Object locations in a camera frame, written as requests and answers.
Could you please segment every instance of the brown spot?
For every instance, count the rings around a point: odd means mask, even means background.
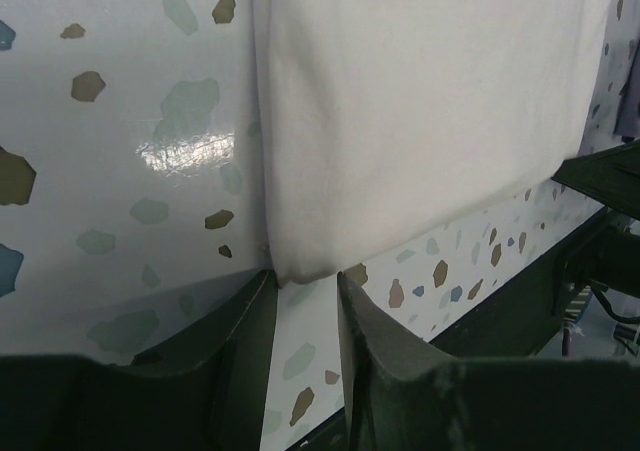
[[[520,233],[520,237],[518,238],[518,248],[520,249],[520,254],[524,251],[524,245],[527,244],[527,233]]]
[[[226,209],[221,209],[216,214],[204,218],[204,227],[206,229],[224,228],[233,219],[234,214]]]
[[[304,414],[307,412],[307,409],[309,409],[309,406],[311,406],[311,403],[313,403],[313,398],[315,398],[315,394],[313,394],[311,388],[305,388],[300,391],[300,394],[296,399],[296,404],[293,405],[293,411],[291,412],[291,421],[289,421],[289,426],[295,426],[296,423],[300,421],[300,418],[304,416]]]
[[[23,205],[29,202],[36,172],[22,156],[0,146],[0,205]]]
[[[394,279],[389,290],[389,307],[399,308],[404,302],[404,289],[400,285],[399,279]]]
[[[229,249],[229,246],[227,246],[226,244],[223,244],[222,246],[220,246],[218,248],[218,252],[225,258],[233,257],[233,254],[231,254],[231,250]]]
[[[77,39],[84,36],[85,29],[78,23],[73,23],[64,28],[64,31],[60,35],[62,39]]]
[[[73,78],[71,97],[82,103],[93,103],[107,84],[95,71],[85,71]]]
[[[369,276],[367,276],[367,267],[362,263],[346,269],[344,274],[346,274],[354,283],[357,283],[358,286],[363,286],[367,281],[369,281]]]
[[[334,373],[333,371],[329,371],[328,369],[324,372],[324,382],[333,385],[338,382],[340,379],[340,375],[338,373]]]
[[[616,6],[616,13],[618,15],[618,21],[622,17],[622,6],[624,5],[624,0],[618,0],[618,6]]]
[[[495,268],[502,257],[502,244],[496,244],[491,252],[491,264]]]
[[[471,291],[469,291],[469,295],[467,296],[467,299],[473,299],[477,296],[478,291],[480,291],[480,288],[482,287],[483,281],[484,279],[481,279],[473,286],[473,288],[471,288]]]
[[[439,288],[447,280],[447,273],[449,272],[449,265],[445,261],[440,261],[433,271],[433,284],[436,288]]]
[[[229,24],[235,16],[236,0],[220,0],[211,16],[216,24]]]

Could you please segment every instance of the white cloth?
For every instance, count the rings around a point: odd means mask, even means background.
[[[254,0],[280,282],[549,178],[579,147],[611,0]]]

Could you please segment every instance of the fabric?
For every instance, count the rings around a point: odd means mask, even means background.
[[[254,0],[281,283],[353,266],[578,150],[611,0]]]
[[[640,60],[638,50],[626,84],[614,134],[625,138],[640,138]]]

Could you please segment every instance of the terrazzo pattern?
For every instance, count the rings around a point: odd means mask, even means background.
[[[612,3],[582,153],[619,143],[639,1]],[[33,171],[28,193],[0,192],[6,352],[128,363],[268,266],[250,5],[3,2],[0,159]],[[430,340],[599,207],[546,182],[347,273]],[[335,291],[279,293],[263,451],[343,404]]]

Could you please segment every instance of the cloth fold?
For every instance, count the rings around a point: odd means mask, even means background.
[[[580,145],[611,0],[254,0],[282,283],[549,178]]]

